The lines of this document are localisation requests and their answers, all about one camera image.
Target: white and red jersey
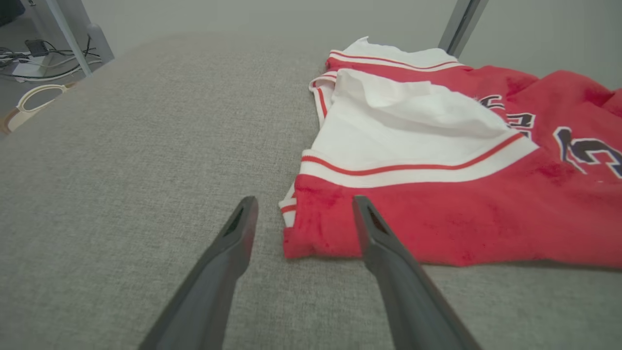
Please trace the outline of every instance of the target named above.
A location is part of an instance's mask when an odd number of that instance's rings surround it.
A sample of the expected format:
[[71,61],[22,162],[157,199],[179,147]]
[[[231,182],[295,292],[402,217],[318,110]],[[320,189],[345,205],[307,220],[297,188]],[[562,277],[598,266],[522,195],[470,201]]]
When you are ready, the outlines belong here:
[[622,267],[622,91],[360,39],[314,79],[320,131],[279,203],[287,258],[360,256],[371,199],[422,262]]

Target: folded garment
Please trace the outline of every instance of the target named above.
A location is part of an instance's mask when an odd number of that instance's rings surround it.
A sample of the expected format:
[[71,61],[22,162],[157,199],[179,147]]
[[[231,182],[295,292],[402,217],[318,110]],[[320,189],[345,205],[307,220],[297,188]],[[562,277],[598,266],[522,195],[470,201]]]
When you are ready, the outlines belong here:
[[358,257],[368,196],[422,262],[622,267],[622,90],[360,39],[314,79],[320,131],[279,203],[287,258]]

